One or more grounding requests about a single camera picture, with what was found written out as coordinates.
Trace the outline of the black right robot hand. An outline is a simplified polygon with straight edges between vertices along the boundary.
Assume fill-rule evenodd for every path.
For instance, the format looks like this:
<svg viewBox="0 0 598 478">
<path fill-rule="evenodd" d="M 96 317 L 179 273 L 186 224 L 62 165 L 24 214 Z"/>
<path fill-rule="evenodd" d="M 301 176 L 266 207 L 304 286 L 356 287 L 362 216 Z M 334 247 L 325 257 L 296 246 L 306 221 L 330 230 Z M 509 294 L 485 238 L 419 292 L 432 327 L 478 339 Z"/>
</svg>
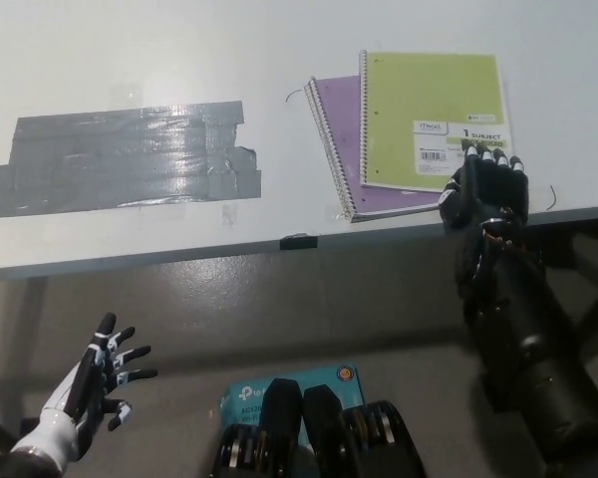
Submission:
<svg viewBox="0 0 598 478">
<path fill-rule="evenodd" d="M 527 223 L 529 181 L 522 161 L 500 148 L 466 141 L 463 163 L 447 182 L 439 199 L 439 212 L 447 232 L 490 220 Z"/>
</svg>

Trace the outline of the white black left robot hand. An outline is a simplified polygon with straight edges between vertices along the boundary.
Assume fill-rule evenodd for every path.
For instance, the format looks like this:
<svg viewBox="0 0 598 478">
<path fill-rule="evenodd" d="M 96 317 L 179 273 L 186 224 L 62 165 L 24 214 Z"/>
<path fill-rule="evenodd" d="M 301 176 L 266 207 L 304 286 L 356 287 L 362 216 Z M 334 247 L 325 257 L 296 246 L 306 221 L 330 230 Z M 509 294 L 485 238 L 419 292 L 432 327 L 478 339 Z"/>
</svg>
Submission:
<svg viewBox="0 0 598 478">
<path fill-rule="evenodd" d="M 14 457 L 40 465 L 52 477 L 61 477 L 69 464 L 77 462 L 91 448 L 104 418 L 110 415 L 108 429 L 124 424 L 132 406 L 110 394 L 131 382 L 157 377 L 155 369 L 127 371 L 124 366 L 151 352 L 142 346 L 120 352 L 120 345 L 136 329 L 116 330 L 117 316 L 104 315 L 80 361 L 70 370 L 45 402 L 39 422 L 10 450 Z"/>
</svg>

